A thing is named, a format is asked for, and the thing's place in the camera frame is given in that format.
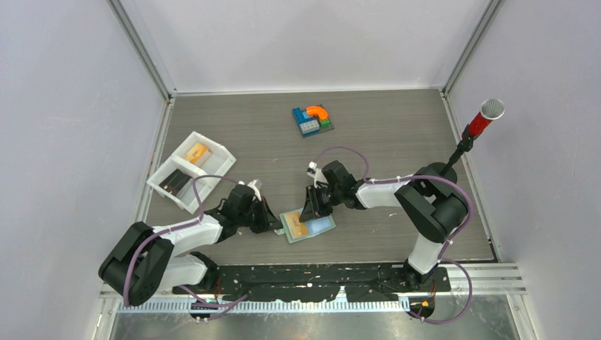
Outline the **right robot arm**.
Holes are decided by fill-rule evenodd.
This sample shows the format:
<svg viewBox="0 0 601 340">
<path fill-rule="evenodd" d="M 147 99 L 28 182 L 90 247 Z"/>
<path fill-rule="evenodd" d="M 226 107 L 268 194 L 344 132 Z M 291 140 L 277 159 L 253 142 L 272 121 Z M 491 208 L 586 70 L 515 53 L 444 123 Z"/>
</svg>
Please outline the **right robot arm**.
<svg viewBox="0 0 601 340">
<path fill-rule="evenodd" d="M 338 205 L 354 210 L 402 208 L 418 232 L 404 263 L 405 283 L 413 290 L 424 290 L 451 239 L 474 211 L 467 192 L 455 178 L 447 178 L 444 169 L 443 164 L 431 164 L 409 176 L 356 179 L 339 161 L 322 168 L 312 162 L 307 173 L 313 184 L 305 190 L 300 221 L 327 217 Z"/>
</svg>

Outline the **orange card stack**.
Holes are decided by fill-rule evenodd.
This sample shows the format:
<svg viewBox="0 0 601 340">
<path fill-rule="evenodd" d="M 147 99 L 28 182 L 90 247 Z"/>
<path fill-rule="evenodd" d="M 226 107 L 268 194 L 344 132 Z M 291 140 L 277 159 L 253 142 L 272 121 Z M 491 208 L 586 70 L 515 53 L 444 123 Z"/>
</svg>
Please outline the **orange card stack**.
<svg viewBox="0 0 601 340">
<path fill-rule="evenodd" d="M 190 164 L 201 167 L 211 155 L 212 153 L 207 146 L 196 143 L 187 153 L 185 153 L 183 159 Z"/>
</svg>

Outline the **colourful toy block set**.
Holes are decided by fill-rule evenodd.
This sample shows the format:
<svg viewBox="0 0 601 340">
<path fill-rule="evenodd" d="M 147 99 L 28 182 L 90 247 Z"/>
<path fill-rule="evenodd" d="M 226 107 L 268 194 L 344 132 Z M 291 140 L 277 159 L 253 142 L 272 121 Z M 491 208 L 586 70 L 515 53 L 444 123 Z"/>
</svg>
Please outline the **colourful toy block set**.
<svg viewBox="0 0 601 340">
<path fill-rule="evenodd" d="M 329 113 L 322 105 L 293 108 L 292 117 L 302 138 L 334 130 Z"/>
</svg>

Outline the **red microphone on stand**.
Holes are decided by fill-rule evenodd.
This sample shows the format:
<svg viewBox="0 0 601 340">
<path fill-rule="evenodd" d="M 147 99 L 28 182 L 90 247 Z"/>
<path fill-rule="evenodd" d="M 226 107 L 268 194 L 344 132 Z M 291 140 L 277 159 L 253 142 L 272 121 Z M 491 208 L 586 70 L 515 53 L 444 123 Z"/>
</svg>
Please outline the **red microphone on stand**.
<svg viewBox="0 0 601 340">
<path fill-rule="evenodd" d="M 458 142 L 454 153 L 449 157 L 446 163 L 435 162 L 427 166 L 428 169 L 434 171 L 447 180 L 457 183 L 457 175 L 453 169 L 455 163 L 467 152 L 471 151 L 473 144 L 478 139 L 483 131 L 493 121 L 498 120 L 505 112 L 504 103 L 497 98 L 491 98 L 481 104 L 480 110 L 475 118 L 464 128 L 461 133 L 461 139 Z"/>
</svg>

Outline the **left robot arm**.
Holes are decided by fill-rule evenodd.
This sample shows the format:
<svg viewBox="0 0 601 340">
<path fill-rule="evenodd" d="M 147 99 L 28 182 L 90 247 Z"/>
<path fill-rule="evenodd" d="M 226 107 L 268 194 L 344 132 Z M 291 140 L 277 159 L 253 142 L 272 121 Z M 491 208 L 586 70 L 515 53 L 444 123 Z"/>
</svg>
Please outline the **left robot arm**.
<svg viewBox="0 0 601 340">
<path fill-rule="evenodd" d="M 209 293 L 218 282 L 217 266 L 196 248 L 223 242 L 241 227 L 255 234 L 283 227 L 254 181 L 236 184 L 217 207 L 191 220 L 162 227 L 133 223 L 99 266 L 99 278 L 128 307 L 180 285 Z"/>
</svg>

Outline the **black card in tray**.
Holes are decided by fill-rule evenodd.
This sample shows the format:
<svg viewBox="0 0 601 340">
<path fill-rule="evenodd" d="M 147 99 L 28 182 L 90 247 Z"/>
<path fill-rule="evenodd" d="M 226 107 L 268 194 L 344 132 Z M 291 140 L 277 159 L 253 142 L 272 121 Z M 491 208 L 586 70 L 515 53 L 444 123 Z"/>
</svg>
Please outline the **black card in tray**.
<svg viewBox="0 0 601 340">
<path fill-rule="evenodd" d="M 190 180 L 191 177 L 187 176 L 186 174 L 178 176 L 169 183 L 167 191 L 169 194 L 177 197 L 180 191 L 186 187 Z"/>
</svg>

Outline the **black credit card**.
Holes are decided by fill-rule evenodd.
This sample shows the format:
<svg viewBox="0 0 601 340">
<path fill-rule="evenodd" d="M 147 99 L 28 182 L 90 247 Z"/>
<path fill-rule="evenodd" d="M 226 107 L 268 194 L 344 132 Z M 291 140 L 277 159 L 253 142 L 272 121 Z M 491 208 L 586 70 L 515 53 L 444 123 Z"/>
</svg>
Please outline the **black credit card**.
<svg viewBox="0 0 601 340">
<path fill-rule="evenodd" d="M 179 185 L 179 183 L 182 180 L 185 180 L 186 178 L 187 175 L 185 173 L 183 173 L 179 169 L 176 169 L 170 175 L 168 175 L 168 177 L 166 177 L 165 180 L 163 180 L 163 182 L 161 182 L 159 186 L 163 190 L 171 192 Z"/>
</svg>

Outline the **white two-compartment tray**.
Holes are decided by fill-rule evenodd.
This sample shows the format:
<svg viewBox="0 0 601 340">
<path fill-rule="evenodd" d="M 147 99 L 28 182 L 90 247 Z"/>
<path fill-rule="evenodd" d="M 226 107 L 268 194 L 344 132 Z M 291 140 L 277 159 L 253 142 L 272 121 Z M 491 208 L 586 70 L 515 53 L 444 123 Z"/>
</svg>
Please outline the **white two-compartment tray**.
<svg viewBox="0 0 601 340">
<path fill-rule="evenodd" d="M 212 153 L 211 157 L 201 166 L 197 167 L 183 159 L 196 143 L 207 146 Z M 198 133 L 191 134 L 166 158 L 147 180 L 147 184 L 160 196 L 171 199 L 179 208 L 194 214 L 198 209 L 198 199 L 205 200 L 220 181 L 221 176 L 233 167 L 237 161 L 236 157 L 223 145 Z M 159 185 L 174 170 L 179 169 L 191 180 L 184 189 L 180 191 L 177 197 L 163 190 Z"/>
</svg>

